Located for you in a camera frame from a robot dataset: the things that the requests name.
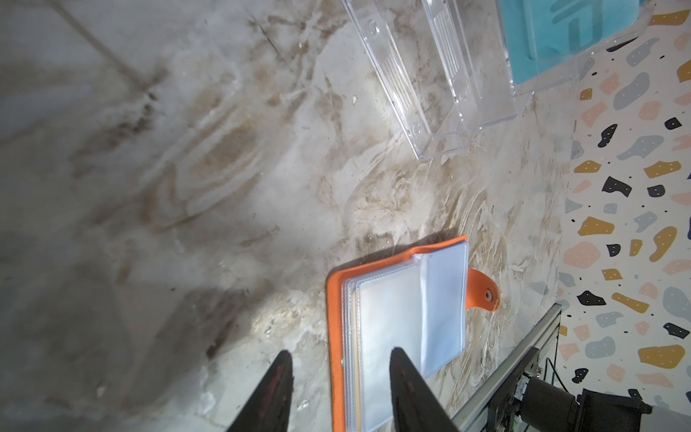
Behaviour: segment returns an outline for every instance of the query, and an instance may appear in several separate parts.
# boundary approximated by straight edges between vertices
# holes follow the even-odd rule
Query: pink shape
[[[691,37],[691,33],[681,33],[681,35],[674,40],[674,47],[680,51],[683,51],[684,48],[686,48],[686,44],[689,42],[689,37]]]
[[[672,383],[661,373],[637,373],[638,380],[644,384],[674,388]]]
[[[674,102],[677,105],[681,106],[687,106],[688,104],[691,104],[691,91],[689,93],[686,93],[685,95],[679,96],[674,100]]]
[[[588,189],[590,187],[590,185],[592,185],[592,183],[590,183],[588,180],[583,180],[580,183],[580,185],[576,186],[576,188],[574,189],[574,193],[577,194],[578,192],[582,192],[582,191]]]
[[[619,87],[619,75],[616,72],[600,84],[600,90],[606,95],[611,95],[617,87]]]
[[[655,120],[660,113],[660,108],[662,108],[662,102],[646,102],[638,112],[638,118],[641,120]]]
[[[679,145],[672,148],[672,151],[684,150],[691,147],[691,135],[682,135],[680,137],[675,138],[674,141],[678,142]]]
[[[640,323],[636,324],[636,331],[638,332],[639,335],[644,335],[647,333],[647,329],[650,328],[650,324],[648,324],[645,321],[641,321]]]
[[[589,241],[582,241],[564,252],[564,263],[578,268],[588,268],[599,258],[600,251]]]
[[[626,375],[626,370],[621,366],[616,364],[610,364],[607,368],[607,376],[612,378],[614,381],[622,382],[624,380],[624,375]]]
[[[578,345],[576,344],[562,344],[559,345],[559,352],[562,353],[562,357],[564,357],[564,360],[568,361],[569,357],[576,353],[579,353],[580,350],[578,349]]]
[[[584,341],[590,337],[590,328],[588,325],[574,327],[574,333],[579,341]]]
[[[674,194],[672,195],[672,201],[682,205],[691,205],[691,192],[686,192],[685,194]]]
[[[667,274],[685,272],[686,270],[691,270],[691,259],[674,260],[662,269]]]
[[[650,282],[644,283],[638,292],[644,296],[650,297],[651,299],[657,299],[657,294],[659,293],[657,287]]]
[[[600,117],[600,114],[604,113],[605,110],[607,109],[607,105],[605,105],[604,102],[600,102],[596,106],[593,106],[589,110],[586,110],[583,114],[580,115],[580,118],[583,119],[583,122],[588,125],[588,127],[593,127],[595,124],[595,121]]]

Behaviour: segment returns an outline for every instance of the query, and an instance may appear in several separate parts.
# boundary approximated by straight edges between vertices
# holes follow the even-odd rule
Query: turquoise object
[[[636,22],[641,0],[499,0],[513,83],[521,84]]]

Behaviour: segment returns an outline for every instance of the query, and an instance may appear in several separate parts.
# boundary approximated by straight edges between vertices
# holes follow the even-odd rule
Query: gray shape
[[[585,61],[583,64],[583,67],[580,69],[580,75],[578,76],[578,81],[581,81],[585,76],[588,74],[590,69],[595,66],[595,59],[593,57],[588,57],[588,60]]]
[[[660,396],[660,395],[655,395],[655,397],[653,397],[653,399],[655,399],[655,404],[656,404],[657,406],[660,406],[660,407],[662,407],[662,408],[664,408],[664,409],[670,409],[670,406],[667,405],[667,404],[662,400],[662,396]]]
[[[638,229],[636,232],[644,232],[645,228],[655,223],[657,220],[657,215],[653,212],[645,212],[639,217],[634,218],[634,222],[638,224]]]
[[[643,96],[650,88],[650,75],[641,72],[631,81],[631,84],[622,88],[614,95],[612,106],[616,110],[624,109],[634,103],[639,97]]]
[[[616,204],[615,203],[605,204],[605,208],[604,208],[603,212],[609,213],[609,214],[616,214]]]
[[[684,291],[676,287],[668,287],[662,297],[662,306],[675,317],[684,318],[691,323],[691,303]]]
[[[627,151],[618,155],[616,158],[619,160],[626,160],[632,156],[640,156],[641,159],[644,159],[651,154],[653,150],[660,147],[660,144],[662,144],[664,140],[665,138],[660,135],[644,135],[638,137],[636,142],[629,147]]]
[[[578,159],[583,156],[584,153],[585,150],[583,150],[583,146],[580,145],[580,141],[571,141],[571,160]]]
[[[652,47],[653,44],[655,44],[655,42],[658,40],[660,39],[656,37],[648,39],[647,41],[643,42],[643,45],[630,52],[629,55],[626,56],[626,62],[629,64],[629,66],[635,66],[649,56],[650,47]]]
[[[566,310],[571,307],[571,304],[566,300],[566,299],[561,299],[556,302],[558,305],[561,305],[562,310]]]
[[[558,273],[557,279],[559,279],[568,288],[576,286],[576,281],[570,273]]]
[[[566,198],[566,212],[567,213],[571,213],[573,210],[578,210],[581,207],[583,207],[583,204],[575,203],[574,201],[571,201],[570,199]]]
[[[598,322],[600,327],[605,328],[616,324],[616,319],[621,317],[623,317],[621,312],[607,312],[605,314],[597,315],[595,317],[595,321]]]
[[[585,346],[585,356],[589,359],[601,359],[602,357],[609,357],[616,351],[614,339],[606,336],[601,341],[588,342]]]
[[[547,282],[533,282],[528,285],[533,291],[537,292],[539,295],[545,295],[547,292]]]

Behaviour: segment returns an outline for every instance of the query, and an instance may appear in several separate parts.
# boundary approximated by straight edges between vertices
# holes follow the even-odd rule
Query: terrazzo pattern wall
[[[557,369],[691,414],[691,5],[657,3],[580,74]]]

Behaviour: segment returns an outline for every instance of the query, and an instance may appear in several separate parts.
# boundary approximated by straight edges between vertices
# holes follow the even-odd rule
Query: transparent plastic container
[[[578,16],[590,9],[575,5],[609,0],[572,1],[574,4],[555,1],[555,17],[565,16],[569,8]],[[574,44],[578,39],[574,35],[585,32],[573,32],[573,19],[563,24],[571,31],[571,39],[555,38],[555,46],[547,49],[540,44],[549,34],[544,33],[544,26],[533,26],[532,20],[556,18],[540,16],[539,0],[343,2],[419,160],[467,149],[483,127],[514,118],[532,92],[578,76],[592,53],[645,31],[654,6],[650,0],[643,3],[633,26],[594,45],[598,34],[593,30],[582,43],[586,49],[575,53],[574,47],[581,46]],[[507,2],[513,3],[525,20],[525,50],[539,72],[530,79],[525,79],[530,73],[519,74],[520,82],[515,80],[509,56],[509,48],[516,52],[515,47],[507,47],[508,21],[501,13],[510,10]],[[514,41],[516,30],[508,28],[512,31],[508,38]]]

